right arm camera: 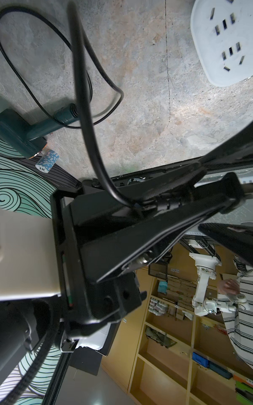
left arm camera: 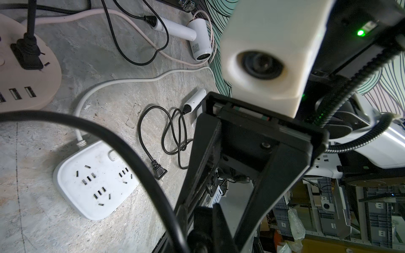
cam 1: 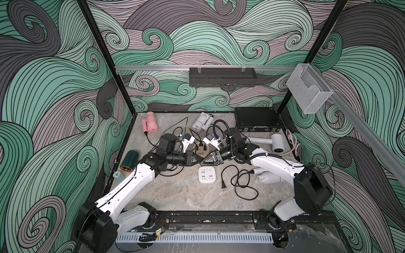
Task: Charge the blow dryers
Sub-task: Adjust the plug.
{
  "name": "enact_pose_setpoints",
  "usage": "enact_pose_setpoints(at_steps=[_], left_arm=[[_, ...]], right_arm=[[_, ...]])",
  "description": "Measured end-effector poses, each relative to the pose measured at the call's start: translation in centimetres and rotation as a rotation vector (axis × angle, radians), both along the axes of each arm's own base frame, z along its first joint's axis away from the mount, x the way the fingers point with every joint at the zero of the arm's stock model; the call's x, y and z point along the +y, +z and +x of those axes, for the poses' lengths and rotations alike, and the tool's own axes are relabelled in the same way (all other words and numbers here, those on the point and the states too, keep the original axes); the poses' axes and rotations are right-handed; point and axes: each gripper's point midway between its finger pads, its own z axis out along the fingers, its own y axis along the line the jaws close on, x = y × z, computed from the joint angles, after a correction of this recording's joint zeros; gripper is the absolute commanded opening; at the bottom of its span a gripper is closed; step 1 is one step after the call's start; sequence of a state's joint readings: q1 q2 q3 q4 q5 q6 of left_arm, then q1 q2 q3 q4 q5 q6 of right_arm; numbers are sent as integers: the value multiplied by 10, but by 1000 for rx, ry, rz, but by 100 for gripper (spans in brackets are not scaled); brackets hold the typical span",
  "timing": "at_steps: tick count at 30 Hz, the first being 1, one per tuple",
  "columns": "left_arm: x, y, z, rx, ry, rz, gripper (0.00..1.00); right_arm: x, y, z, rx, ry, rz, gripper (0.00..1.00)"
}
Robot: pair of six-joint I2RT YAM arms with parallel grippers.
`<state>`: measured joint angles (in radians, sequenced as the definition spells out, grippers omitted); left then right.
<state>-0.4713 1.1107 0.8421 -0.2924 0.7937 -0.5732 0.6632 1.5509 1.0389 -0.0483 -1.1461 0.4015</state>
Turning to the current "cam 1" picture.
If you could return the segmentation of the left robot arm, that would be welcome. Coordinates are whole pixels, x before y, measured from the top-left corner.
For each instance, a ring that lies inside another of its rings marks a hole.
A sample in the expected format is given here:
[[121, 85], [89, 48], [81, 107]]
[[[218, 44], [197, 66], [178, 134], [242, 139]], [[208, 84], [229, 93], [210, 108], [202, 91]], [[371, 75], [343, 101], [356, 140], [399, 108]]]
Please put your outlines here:
[[136, 168], [105, 196], [94, 203], [86, 202], [79, 210], [74, 223], [72, 239], [77, 243], [74, 252], [85, 244], [94, 253], [107, 252], [116, 239], [136, 227], [151, 228], [156, 223], [156, 209], [146, 202], [125, 211], [126, 205], [169, 164], [192, 167], [203, 158], [181, 142], [182, 150], [176, 150], [179, 138], [172, 134], [160, 137], [156, 147], [143, 156]]

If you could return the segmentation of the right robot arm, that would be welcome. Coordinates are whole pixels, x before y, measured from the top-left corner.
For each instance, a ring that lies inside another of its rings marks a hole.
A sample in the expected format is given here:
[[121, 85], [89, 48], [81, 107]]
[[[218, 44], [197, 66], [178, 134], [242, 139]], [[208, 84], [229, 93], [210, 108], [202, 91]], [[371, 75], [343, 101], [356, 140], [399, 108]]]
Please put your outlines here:
[[259, 178], [271, 176], [273, 180], [279, 179], [294, 187], [293, 197], [278, 202], [270, 211], [274, 227], [302, 214], [319, 214], [332, 196], [332, 188], [316, 165], [294, 163], [280, 154], [267, 152], [253, 141], [246, 143], [235, 128], [225, 132], [224, 141], [212, 135], [205, 137], [203, 142], [213, 146], [214, 151], [201, 165], [217, 166], [226, 160], [234, 160], [262, 169]]

